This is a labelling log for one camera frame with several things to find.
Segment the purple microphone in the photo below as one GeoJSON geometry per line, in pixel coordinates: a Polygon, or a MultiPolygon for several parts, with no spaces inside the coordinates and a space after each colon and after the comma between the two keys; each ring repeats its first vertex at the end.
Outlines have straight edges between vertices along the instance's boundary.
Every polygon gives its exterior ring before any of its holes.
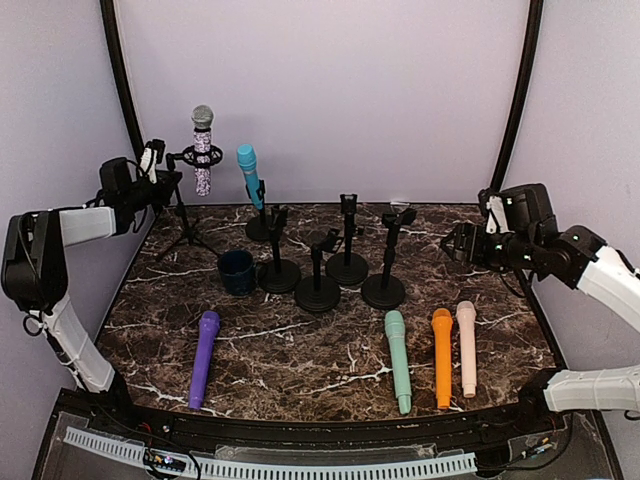
{"type": "Polygon", "coordinates": [[[219,314],[214,311],[205,311],[199,321],[199,336],[189,390],[189,409],[200,410],[202,407],[208,383],[214,343],[219,330],[219,314]]]}

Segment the orange microphone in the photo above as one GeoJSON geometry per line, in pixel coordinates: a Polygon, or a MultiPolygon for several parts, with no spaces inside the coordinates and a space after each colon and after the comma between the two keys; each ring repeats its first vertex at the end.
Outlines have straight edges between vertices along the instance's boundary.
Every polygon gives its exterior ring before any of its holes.
{"type": "Polygon", "coordinates": [[[438,308],[433,313],[432,328],[435,347],[435,388],[436,404],[439,410],[450,408],[452,396],[451,330],[453,319],[446,308],[438,308]]]}

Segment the silver glitter microphone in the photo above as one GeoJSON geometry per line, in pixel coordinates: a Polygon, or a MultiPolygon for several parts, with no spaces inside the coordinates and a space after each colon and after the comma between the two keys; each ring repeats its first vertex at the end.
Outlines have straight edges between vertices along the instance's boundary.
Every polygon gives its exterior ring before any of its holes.
{"type": "Polygon", "coordinates": [[[206,197],[211,191],[211,134],[214,113],[208,105],[198,105],[192,112],[195,191],[206,197]]]}

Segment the black tripod shock-mount stand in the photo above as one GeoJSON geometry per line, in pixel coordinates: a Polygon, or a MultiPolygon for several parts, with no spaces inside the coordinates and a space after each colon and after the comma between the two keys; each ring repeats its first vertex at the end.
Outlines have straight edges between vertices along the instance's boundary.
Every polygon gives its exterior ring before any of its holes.
{"type": "MultiPolygon", "coordinates": [[[[167,153],[165,156],[165,159],[166,159],[168,171],[170,173],[175,173],[177,162],[184,162],[185,164],[192,166],[195,171],[204,170],[206,167],[211,167],[214,165],[213,159],[218,159],[218,160],[222,159],[221,152],[215,155],[213,155],[211,152],[208,152],[204,154],[205,162],[199,163],[196,160],[197,155],[198,155],[198,152],[195,150],[194,146],[186,147],[181,153],[167,153]]],[[[174,195],[176,199],[176,205],[174,209],[175,209],[175,215],[181,221],[181,234],[167,248],[165,248],[163,251],[158,253],[155,256],[155,260],[157,262],[163,260],[165,257],[168,256],[169,253],[171,253],[172,251],[184,245],[203,248],[211,252],[212,254],[214,254],[216,258],[219,258],[221,254],[218,251],[216,251],[212,246],[207,244],[199,236],[199,232],[197,229],[197,224],[199,223],[199,219],[196,218],[192,223],[189,222],[187,218],[186,205],[184,204],[184,201],[182,199],[179,183],[180,181],[177,181],[174,188],[174,195]]]]}

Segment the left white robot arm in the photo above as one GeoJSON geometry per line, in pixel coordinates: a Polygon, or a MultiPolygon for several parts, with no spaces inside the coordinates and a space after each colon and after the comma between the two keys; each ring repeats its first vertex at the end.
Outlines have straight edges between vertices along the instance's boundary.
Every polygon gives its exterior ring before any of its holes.
{"type": "Polygon", "coordinates": [[[100,189],[82,206],[13,216],[1,262],[2,290],[23,312],[25,332],[44,336],[76,385],[92,394],[113,390],[116,370],[76,315],[66,250],[128,233],[138,214],[167,207],[182,179],[177,171],[155,171],[123,157],[105,162],[99,176],[100,189]]]}

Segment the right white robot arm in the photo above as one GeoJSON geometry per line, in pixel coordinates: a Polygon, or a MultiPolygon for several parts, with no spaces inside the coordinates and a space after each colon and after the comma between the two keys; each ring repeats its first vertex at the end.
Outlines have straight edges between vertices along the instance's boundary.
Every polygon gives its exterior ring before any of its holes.
{"type": "MultiPolygon", "coordinates": [[[[633,328],[639,326],[639,270],[608,242],[582,226],[557,227],[546,187],[525,184],[479,194],[481,225],[458,223],[440,242],[454,260],[498,273],[527,270],[557,278],[599,301],[633,328]]],[[[639,410],[639,368],[544,369],[519,392],[510,413],[521,434],[534,432],[550,412],[639,410]]]]}

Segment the mint green microphone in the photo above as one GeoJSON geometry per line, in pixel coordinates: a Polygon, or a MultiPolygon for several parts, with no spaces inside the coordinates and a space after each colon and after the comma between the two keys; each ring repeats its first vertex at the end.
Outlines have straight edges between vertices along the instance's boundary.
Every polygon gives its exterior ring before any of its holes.
{"type": "Polygon", "coordinates": [[[384,319],[393,371],[394,392],[399,413],[408,415],[412,408],[412,390],[406,351],[406,328],[398,310],[388,311],[384,319]]]}

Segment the pale pink microphone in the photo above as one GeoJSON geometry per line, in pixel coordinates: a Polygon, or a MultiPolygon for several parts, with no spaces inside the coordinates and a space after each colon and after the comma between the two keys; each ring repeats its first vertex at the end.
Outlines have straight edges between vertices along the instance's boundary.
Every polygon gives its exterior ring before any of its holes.
{"type": "Polygon", "coordinates": [[[465,398],[474,398],[477,388],[475,321],[476,310],[471,301],[462,301],[456,308],[459,326],[459,346],[462,391],[465,398]]]}

